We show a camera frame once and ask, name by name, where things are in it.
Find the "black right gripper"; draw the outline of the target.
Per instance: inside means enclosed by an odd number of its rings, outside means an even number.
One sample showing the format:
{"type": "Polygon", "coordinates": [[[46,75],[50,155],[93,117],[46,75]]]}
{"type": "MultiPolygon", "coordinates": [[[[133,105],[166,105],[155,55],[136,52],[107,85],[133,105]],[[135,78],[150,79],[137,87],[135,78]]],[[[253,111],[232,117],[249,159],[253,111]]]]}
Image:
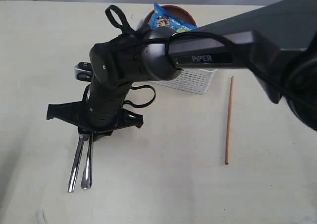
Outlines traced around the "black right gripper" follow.
{"type": "Polygon", "coordinates": [[[49,104],[47,120],[57,118],[77,126],[82,136],[97,140],[111,136],[114,130],[135,126],[141,128],[143,116],[123,108],[124,99],[131,83],[124,83],[113,89],[106,89],[92,82],[85,89],[81,101],[65,104],[49,104]]]}

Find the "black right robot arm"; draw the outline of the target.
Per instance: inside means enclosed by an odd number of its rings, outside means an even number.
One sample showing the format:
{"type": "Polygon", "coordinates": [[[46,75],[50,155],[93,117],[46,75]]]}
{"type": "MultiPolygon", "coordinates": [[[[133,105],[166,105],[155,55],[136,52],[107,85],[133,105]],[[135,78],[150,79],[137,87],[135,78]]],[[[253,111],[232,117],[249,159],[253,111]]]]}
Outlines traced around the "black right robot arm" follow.
{"type": "Polygon", "coordinates": [[[87,81],[77,102],[50,104],[47,119],[75,125],[97,138],[126,127],[141,127],[143,116],[124,105],[135,82],[175,79],[185,69],[248,69],[270,101],[285,97],[306,126],[317,127],[317,0],[282,0],[188,32],[149,25],[134,30],[123,11],[110,5],[105,14],[121,30],[95,44],[89,63],[76,75],[87,81]]]}

